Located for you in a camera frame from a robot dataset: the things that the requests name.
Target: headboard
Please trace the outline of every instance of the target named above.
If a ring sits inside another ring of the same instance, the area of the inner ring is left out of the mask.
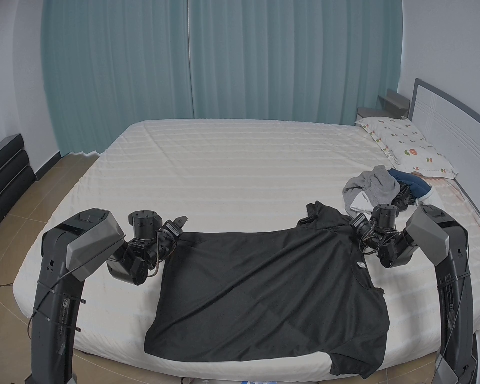
[[[440,89],[415,79],[408,118],[458,172],[465,195],[480,208],[480,114]]]

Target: black t-shirt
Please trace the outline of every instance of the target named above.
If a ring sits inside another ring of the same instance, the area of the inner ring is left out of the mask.
[[[323,351],[334,375],[375,372],[389,327],[383,291],[350,217],[318,201],[307,212],[281,231],[183,233],[165,262],[145,352],[198,362]]]

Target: curtain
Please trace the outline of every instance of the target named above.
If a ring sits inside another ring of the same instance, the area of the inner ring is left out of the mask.
[[[62,155],[142,120],[193,118],[187,0],[45,0],[42,65]]]
[[[396,90],[401,0],[190,0],[196,118],[352,124]]]

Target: robotic arm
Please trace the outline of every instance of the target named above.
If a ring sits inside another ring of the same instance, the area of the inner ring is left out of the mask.
[[[477,378],[473,299],[467,231],[444,211],[419,206],[403,231],[395,229],[397,207],[375,207],[371,221],[358,215],[350,225],[360,249],[376,252],[386,268],[408,263],[420,247],[435,266],[442,338],[434,384],[470,384]],[[128,243],[109,211],[80,212],[42,238],[42,264],[32,321],[32,374],[26,384],[76,384],[73,339],[84,281],[107,262],[110,274],[135,285],[175,249],[187,221],[162,219],[153,211],[129,215],[134,238]]]
[[[466,384],[477,377],[473,335],[473,298],[468,268],[468,233],[433,205],[419,206],[403,231],[395,229],[397,207],[380,204],[368,221],[359,214],[350,225],[360,240],[377,252],[385,268],[408,263],[420,247],[435,266],[441,316],[441,346],[433,384]]]

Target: white bed sheet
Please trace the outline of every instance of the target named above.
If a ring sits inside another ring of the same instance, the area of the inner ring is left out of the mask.
[[[129,127],[103,153],[53,213],[44,231],[76,212],[110,210],[127,239],[127,215],[157,211],[164,220],[186,215],[186,231],[273,231],[294,227],[315,200],[343,207],[347,180],[389,161],[361,128],[272,120],[156,120]],[[480,326],[480,219],[455,183],[430,180],[445,205],[468,229],[474,325]],[[400,214],[402,228],[414,208]],[[41,235],[13,285],[30,316],[40,269]],[[367,256],[373,283],[385,290],[390,330],[382,368],[424,356],[440,344],[433,266],[416,251],[412,261],[384,269]],[[223,380],[319,381],[334,378],[326,353],[244,362],[177,362],[147,355],[161,271],[141,286],[113,279],[102,265],[85,282],[75,347],[152,371]]]

